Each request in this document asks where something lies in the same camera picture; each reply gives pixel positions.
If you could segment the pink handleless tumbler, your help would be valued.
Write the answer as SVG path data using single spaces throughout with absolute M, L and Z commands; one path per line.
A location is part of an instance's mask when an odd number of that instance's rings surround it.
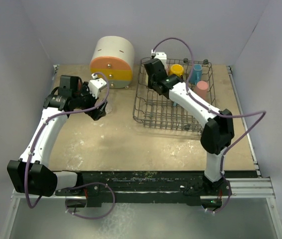
M 199 81 L 195 85 L 195 93 L 204 100 L 207 99 L 208 89 L 209 89 L 209 85 L 205 81 Z

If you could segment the pink floral mug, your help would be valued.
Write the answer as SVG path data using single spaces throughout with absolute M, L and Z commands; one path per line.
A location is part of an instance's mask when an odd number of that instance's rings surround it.
M 77 89 L 78 92 L 81 91 L 82 85 L 83 85 L 83 82 L 80 82 L 80 81 L 79 81 L 79 82 L 78 82 L 78 89 Z

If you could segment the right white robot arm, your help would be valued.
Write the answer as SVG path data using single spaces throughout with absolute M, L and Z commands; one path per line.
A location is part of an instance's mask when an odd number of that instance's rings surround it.
M 216 194 L 225 180 L 225 154 L 234 138 L 232 113 L 228 109 L 221 111 L 206 102 L 176 74 L 169 76 L 161 60 L 151 58 L 144 63 L 144 68 L 148 87 L 183 107 L 202 126 L 200 143 L 207 155 L 203 189 L 209 195 Z

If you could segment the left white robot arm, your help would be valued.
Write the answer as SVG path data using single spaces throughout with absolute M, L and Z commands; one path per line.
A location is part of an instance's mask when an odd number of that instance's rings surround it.
M 88 82 L 78 76 L 62 75 L 59 86 L 44 99 L 38 127 L 18 160 L 11 160 L 7 171 L 18 193 L 49 197 L 55 191 L 67 188 L 72 195 L 84 190 L 83 181 L 73 171 L 53 172 L 50 155 L 57 137 L 72 114 L 85 113 L 93 120 L 104 117 L 107 100 L 98 101 L 103 89 L 108 89 L 106 76 L 93 73 Z

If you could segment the teal textured mug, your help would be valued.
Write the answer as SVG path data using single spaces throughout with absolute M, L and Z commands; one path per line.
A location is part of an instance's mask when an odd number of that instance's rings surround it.
M 196 85 L 199 81 L 201 81 L 202 71 L 203 69 L 200 64 L 194 64 L 188 76 L 189 83 Z

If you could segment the round pastel drawer cabinet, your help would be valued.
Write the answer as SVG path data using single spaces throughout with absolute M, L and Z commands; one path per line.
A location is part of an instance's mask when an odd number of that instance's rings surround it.
M 103 73 L 113 89 L 126 88 L 133 79 L 134 59 L 134 47 L 127 39 L 104 36 L 96 44 L 90 71 Z

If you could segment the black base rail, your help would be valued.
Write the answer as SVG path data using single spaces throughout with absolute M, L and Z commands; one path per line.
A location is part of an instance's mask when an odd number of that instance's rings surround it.
M 186 204 L 219 208 L 234 192 L 234 180 L 255 179 L 254 171 L 227 171 L 210 182 L 202 171 L 77 171 L 74 182 L 60 185 L 61 172 L 28 174 L 28 191 L 41 197 L 65 197 L 70 207 L 100 207 L 103 203 Z

